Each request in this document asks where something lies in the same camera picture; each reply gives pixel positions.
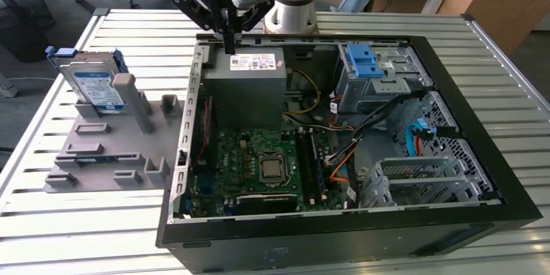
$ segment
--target orange wire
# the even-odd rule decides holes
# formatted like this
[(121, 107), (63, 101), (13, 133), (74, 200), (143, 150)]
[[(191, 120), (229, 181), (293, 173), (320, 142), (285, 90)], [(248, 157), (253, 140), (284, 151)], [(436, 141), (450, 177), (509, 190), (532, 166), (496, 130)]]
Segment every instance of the orange wire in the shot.
[(337, 179), (344, 180), (344, 178), (336, 178), (334, 176), (337, 175), (338, 170), (341, 170), (341, 167), (345, 165), (346, 161), (350, 159), (352, 155), (356, 153), (356, 150), (357, 150), (357, 149), (358, 149), (358, 147), (356, 147), (356, 148), (350, 151), (350, 154), (348, 154), (348, 156), (344, 158), (344, 160), (342, 160), (341, 164), (338, 165), (337, 169), (334, 169), (333, 174), (330, 175), (330, 180), (332, 180), (332, 181), (333, 181), (333, 180), (337, 180)]
[(421, 138), (420, 137), (417, 137), (416, 140), (414, 140), (414, 147), (416, 147), (416, 150), (417, 150), (417, 156), (421, 156), (422, 145), (421, 145)]
[[(336, 118), (336, 116), (337, 116), (336, 114), (332, 114), (332, 115), (330, 115), (329, 127), (334, 128), (334, 129), (342, 129), (344, 126), (336, 126), (336, 125), (334, 125), (334, 118)], [(353, 126), (348, 126), (348, 129), (356, 130), (356, 128), (354, 128)]]

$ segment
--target floor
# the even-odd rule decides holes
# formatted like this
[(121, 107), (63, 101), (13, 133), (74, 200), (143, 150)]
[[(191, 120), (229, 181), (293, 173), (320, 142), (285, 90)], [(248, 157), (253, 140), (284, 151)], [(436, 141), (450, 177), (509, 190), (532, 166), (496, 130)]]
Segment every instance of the floor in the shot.
[[(47, 30), (54, 46), (73, 47), (91, 18), (95, 8), (129, 8), (127, 0), (46, 0), (57, 23)], [(171, 9), (170, 0), (137, 0), (143, 9)], [(525, 40), (512, 59), (529, 80), (550, 99), (550, 32), (535, 32)], [(21, 63), (0, 46), (0, 72), (10, 79), (22, 77), (57, 77), (57, 71), (47, 61)], [(0, 147), (15, 147), (43, 101), (53, 81), (47, 79), (13, 80), (21, 90), (13, 99), (0, 97)], [(9, 160), (9, 153), (0, 152), (0, 168)]]

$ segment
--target sticker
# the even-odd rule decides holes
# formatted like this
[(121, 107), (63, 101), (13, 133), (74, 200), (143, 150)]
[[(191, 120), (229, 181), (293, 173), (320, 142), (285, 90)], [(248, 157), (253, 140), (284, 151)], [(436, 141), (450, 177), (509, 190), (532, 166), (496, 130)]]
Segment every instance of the sticker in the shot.
[(378, 67), (381, 69), (394, 69), (394, 64), (392, 62), (380, 62)]
[(231, 71), (277, 70), (276, 54), (231, 55)]
[(357, 192), (352, 189), (352, 187), (348, 187), (346, 194), (348, 194), (348, 196), (350, 197), (350, 199), (353, 199), (353, 201), (356, 202), (356, 199), (358, 198), (358, 194), (357, 194)]
[(338, 103), (336, 102), (330, 103), (330, 113), (338, 114)]
[(75, 78), (79, 88), (98, 109), (123, 109), (125, 102), (111, 85), (111, 76), (107, 72), (77, 72)]

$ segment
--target metal work table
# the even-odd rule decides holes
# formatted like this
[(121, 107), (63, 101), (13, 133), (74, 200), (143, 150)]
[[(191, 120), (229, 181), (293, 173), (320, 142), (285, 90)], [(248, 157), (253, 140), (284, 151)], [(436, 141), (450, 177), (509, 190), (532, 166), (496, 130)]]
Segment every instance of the metal work table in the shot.
[[(550, 274), (549, 104), (477, 23), (461, 16), (401, 14), (320, 13), (318, 20), (322, 33), (429, 38), (545, 218), (448, 256), (264, 274), (480, 274), (484, 269), (490, 274)], [(178, 11), (111, 10), (107, 16), (93, 17), (77, 47), (89, 51), (119, 47), (150, 100), (159, 100), (167, 92), (182, 98), (198, 32)], [(155, 248), (162, 190), (43, 192), (77, 116), (75, 101), (59, 76), (0, 174), (2, 272), (186, 274), (169, 251)]]

